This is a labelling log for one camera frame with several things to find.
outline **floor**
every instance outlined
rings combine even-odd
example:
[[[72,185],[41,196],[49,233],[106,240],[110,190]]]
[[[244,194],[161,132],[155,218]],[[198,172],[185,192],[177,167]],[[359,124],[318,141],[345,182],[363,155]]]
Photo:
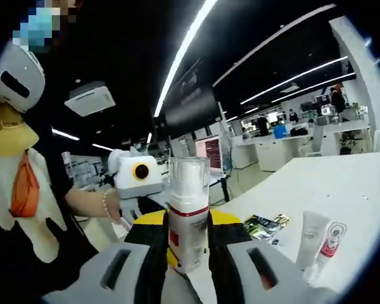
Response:
[[[254,163],[242,170],[234,169],[227,181],[230,199],[245,193],[260,182],[263,182],[270,175],[272,175],[272,172],[261,171],[258,163]],[[107,231],[109,229],[105,229],[106,223],[103,220],[106,219],[90,218],[80,223],[90,242],[99,251],[107,249],[115,241],[115,239],[110,237],[110,233]]]

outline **face mask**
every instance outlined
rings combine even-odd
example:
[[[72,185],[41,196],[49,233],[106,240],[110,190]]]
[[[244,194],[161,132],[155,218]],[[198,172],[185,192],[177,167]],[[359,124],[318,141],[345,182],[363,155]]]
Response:
[[[28,18],[20,22],[20,30],[13,31],[13,38],[29,51],[43,51],[45,39],[51,39],[53,31],[60,30],[60,14],[60,8],[44,7],[43,1],[38,1],[36,8],[28,10]]]

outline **yellow hat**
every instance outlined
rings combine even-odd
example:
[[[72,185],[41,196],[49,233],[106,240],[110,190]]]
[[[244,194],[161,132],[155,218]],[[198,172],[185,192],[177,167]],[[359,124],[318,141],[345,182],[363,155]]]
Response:
[[[39,140],[20,113],[7,103],[0,103],[0,156],[21,155]]]

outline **spray bottle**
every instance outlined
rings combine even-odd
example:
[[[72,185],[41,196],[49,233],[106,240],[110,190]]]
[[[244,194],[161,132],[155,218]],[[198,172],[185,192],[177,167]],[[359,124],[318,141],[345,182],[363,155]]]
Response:
[[[169,247],[178,268],[188,273],[198,267],[207,247],[210,159],[171,158]]]

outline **black ceiling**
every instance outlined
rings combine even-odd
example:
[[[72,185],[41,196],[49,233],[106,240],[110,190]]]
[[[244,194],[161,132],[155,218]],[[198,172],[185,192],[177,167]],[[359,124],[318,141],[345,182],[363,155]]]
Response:
[[[81,139],[62,140],[63,149],[79,154],[104,153],[87,147],[97,143],[117,148],[122,141],[144,138],[153,130],[153,112],[165,77],[203,2],[83,1],[76,23],[69,24],[60,45],[49,54],[39,54],[47,77],[42,102],[50,99],[55,105],[51,108],[53,126]],[[175,79],[202,59],[205,72],[214,82],[281,25],[331,2],[299,1],[296,5],[281,0],[218,0]],[[221,81],[214,92],[230,112],[228,115],[245,111],[240,101],[339,58],[327,21],[340,14],[338,9],[331,9],[287,31]],[[334,65],[297,83],[304,88],[340,73],[340,66]],[[117,106],[82,118],[63,103],[70,90],[93,80],[106,82]],[[266,94],[245,106],[265,103],[278,94]]]

